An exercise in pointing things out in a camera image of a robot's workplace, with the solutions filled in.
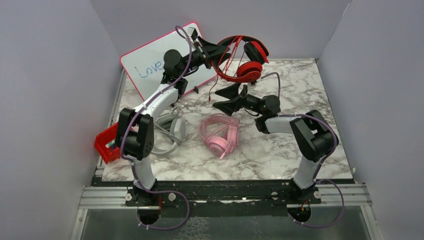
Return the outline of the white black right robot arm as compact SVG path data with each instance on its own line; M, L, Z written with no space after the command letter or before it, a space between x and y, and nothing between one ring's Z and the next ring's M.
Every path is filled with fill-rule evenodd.
M282 114L280 99L276 95L262 98L248 93L247 86L235 83L215 93L225 101L217 101L213 107L231 116L240 109L258 114L255 126L263 134L292 134L301 153L298 170L288 190L289 199L300 204L309 196L308 189L316 184L323 162L336 150L339 139L318 110L307 113Z

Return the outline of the pink headphones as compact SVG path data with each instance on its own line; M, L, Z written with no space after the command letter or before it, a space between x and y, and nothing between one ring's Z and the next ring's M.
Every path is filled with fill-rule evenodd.
M220 124L212 132L207 128L213 124ZM204 118L198 127L198 133L205 146L219 159L231 154L239 142L240 120L223 113L214 113Z

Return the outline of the grey white headphones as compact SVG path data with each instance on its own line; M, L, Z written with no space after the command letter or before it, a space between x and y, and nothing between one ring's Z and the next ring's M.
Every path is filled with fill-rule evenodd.
M186 136L186 121L175 111L163 113L156 119L154 130L165 134L172 141L172 146L170 149L160 149L155 142L151 153L157 156L167 156L183 143Z

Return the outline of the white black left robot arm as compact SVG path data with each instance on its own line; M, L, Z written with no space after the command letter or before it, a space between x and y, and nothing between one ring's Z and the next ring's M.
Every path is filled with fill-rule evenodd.
M185 93L188 70L202 65L208 69L228 54L229 47L223 43L211 43L200 36L187 38L188 54L182 56L176 49L164 53L164 72L157 90L135 109L123 109L118 118L115 143L120 156L129 161L134 176L134 185L139 188L138 199L144 205L157 200L153 188L156 178L153 174L150 154L154 147L154 122L166 108L177 102Z

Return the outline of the red black headphones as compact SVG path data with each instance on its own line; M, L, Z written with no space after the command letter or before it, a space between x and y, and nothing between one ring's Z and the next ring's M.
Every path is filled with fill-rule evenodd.
M232 53L220 54L217 59L211 61L211 66L219 77L228 82L252 83L261 77L263 65L269 62L269 51L260 40L246 35L229 36L222 39L217 44L228 49L231 45L238 48L241 42L245 42L243 52L248 57L249 61L238 66L235 76L227 75L225 71L220 69L220 65L225 62L226 58L232 58Z

